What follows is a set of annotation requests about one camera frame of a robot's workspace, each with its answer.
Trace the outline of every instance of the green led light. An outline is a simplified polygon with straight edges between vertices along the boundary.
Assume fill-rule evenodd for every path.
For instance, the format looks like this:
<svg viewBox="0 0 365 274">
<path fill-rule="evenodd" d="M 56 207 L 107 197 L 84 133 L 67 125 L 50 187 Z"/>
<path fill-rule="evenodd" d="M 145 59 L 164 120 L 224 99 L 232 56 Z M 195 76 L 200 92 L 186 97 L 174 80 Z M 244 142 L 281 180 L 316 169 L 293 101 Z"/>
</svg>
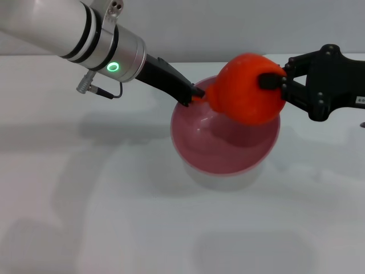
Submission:
<svg viewBox="0 0 365 274">
<path fill-rule="evenodd" d="M 117 62 L 112 62 L 108 65 L 107 69 L 110 72 L 115 72 L 115 71 L 119 70 L 119 64 Z"/>
</svg>

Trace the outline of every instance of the pink bowl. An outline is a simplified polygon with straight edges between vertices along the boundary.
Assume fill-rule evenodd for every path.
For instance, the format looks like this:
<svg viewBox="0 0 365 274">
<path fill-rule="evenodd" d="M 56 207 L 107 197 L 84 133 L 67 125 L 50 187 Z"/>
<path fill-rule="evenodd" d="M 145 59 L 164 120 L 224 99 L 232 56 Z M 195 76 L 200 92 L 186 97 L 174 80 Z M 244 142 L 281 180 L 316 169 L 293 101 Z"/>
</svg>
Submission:
<svg viewBox="0 0 365 274">
<path fill-rule="evenodd" d="M 196 84 L 205 90 L 215 76 Z M 210 109 L 208 103 L 177 104 L 171 138 L 179 155 L 211 175 L 236 175 L 264 160 L 278 138 L 280 117 L 261 126 L 246 126 Z"/>
</svg>

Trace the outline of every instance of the orange ball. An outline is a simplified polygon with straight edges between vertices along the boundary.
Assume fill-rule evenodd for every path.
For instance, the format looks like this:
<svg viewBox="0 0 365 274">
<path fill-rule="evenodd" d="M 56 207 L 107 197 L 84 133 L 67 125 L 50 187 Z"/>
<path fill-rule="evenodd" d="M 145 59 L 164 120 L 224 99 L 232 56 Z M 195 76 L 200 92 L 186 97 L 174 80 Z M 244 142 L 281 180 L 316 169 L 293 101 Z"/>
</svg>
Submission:
<svg viewBox="0 0 365 274">
<path fill-rule="evenodd" d="M 285 101 L 281 99 L 280 88 L 260 88 L 258 76 L 263 73 L 286 76 L 280 66 L 261 55 L 246 53 L 234 58 L 206 90 L 210 107 L 247 125 L 273 120 L 284 108 Z"/>
</svg>

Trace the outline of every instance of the white wall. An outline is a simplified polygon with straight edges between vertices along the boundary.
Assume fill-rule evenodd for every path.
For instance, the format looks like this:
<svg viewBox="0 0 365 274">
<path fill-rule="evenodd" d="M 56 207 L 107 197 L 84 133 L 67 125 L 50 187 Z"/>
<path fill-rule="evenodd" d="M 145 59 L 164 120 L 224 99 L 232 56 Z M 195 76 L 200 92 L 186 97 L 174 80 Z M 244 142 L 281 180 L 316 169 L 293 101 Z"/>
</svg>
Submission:
<svg viewBox="0 0 365 274">
<path fill-rule="evenodd" d="M 228 61 L 246 51 L 304 53 L 326 43 L 364 52 L 364 13 L 364 0 L 125 0 L 120 23 L 167 61 Z M 0 34 L 0 54 L 44 53 Z"/>
</svg>

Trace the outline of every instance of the white table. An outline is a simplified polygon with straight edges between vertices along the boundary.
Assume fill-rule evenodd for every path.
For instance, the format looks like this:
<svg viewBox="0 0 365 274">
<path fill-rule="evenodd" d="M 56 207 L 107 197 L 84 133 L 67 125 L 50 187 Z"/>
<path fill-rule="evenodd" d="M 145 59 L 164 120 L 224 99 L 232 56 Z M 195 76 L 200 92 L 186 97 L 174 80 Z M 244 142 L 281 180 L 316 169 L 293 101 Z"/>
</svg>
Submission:
<svg viewBox="0 0 365 274">
<path fill-rule="evenodd" d="M 57 57 L 0 65 L 1 274 L 365 272 L 365 111 L 315 123 L 287 104 L 269 157 L 214 178 L 175 152 L 163 92 L 81 95 L 86 70 Z M 175 67 L 196 82 L 223 65 Z"/>
</svg>

